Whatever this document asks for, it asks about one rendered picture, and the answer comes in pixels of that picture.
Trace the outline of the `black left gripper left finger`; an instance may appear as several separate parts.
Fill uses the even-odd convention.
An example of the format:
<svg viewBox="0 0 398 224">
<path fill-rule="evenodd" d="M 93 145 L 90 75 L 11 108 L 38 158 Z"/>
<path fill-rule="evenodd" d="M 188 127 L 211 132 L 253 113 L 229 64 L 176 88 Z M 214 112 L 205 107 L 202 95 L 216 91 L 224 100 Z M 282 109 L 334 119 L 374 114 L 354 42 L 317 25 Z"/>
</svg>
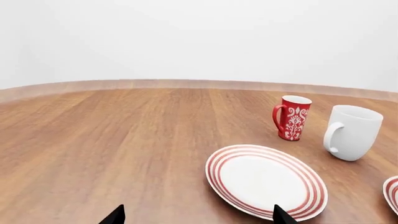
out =
<svg viewBox="0 0 398 224">
<path fill-rule="evenodd" d="M 98 224 L 124 224 L 124 222 L 125 222 L 124 205 L 119 205 Z"/>
</svg>

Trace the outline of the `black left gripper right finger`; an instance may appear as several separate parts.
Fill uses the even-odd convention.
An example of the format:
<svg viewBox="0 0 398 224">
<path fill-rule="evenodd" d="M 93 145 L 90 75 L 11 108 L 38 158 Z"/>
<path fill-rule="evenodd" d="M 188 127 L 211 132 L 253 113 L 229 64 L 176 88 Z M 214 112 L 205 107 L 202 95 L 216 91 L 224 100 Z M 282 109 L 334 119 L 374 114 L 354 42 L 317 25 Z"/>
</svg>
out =
<svg viewBox="0 0 398 224">
<path fill-rule="evenodd" d="M 280 206 L 274 205 L 273 224 L 298 224 L 298 222 Z"/>
</svg>

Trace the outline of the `white plate with red rings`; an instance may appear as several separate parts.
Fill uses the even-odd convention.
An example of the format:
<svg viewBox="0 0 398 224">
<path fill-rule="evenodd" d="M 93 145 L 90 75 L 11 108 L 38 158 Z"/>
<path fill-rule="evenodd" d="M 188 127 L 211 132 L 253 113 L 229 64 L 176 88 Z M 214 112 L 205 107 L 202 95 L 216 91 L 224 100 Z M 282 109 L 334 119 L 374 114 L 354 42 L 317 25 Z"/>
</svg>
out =
<svg viewBox="0 0 398 224">
<path fill-rule="evenodd" d="M 382 192 L 387 204 L 398 216 L 398 175 L 385 180 Z"/>
<path fill-rule="evenodd" d="M 224 201 L 263 220 L 271 220 L 278 205 L 303 222 L 321 214 L 328 203 L 327 187 L 311 167 L 270 147 L 223 147 L 207 159 L 205 175 Z"/>
</svg>

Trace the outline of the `red mug with white pattern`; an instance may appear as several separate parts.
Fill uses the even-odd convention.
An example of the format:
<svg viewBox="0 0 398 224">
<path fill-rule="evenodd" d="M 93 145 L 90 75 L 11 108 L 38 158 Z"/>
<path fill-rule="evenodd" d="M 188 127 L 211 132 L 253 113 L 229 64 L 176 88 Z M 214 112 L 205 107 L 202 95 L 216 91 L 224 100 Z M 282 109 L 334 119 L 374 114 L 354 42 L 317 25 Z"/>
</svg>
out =
<svg viewBox="0 0 398 224">
<path fill-rule="evenodd" d="M 310 99 L 302 96 L 282 96 L 281 104 L 272 110 L 272 119 L 280 138 L 300 140 L 311 104 Z"/>
</svg>

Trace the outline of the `plain white mug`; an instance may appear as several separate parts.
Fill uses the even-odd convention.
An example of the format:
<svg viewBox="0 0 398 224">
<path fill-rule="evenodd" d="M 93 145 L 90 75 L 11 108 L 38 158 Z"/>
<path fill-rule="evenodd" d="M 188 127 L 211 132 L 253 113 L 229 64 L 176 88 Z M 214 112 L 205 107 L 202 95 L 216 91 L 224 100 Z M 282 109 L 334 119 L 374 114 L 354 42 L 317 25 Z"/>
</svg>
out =
<svg viewBox="0 0 398 224">
<path fill-rule="evenodd" d="M 362 158 L 373 146 L 383 115 L 359 106 L 332 107 L 323 146 L 331 155 L 353 162 Z"/>
</svg>

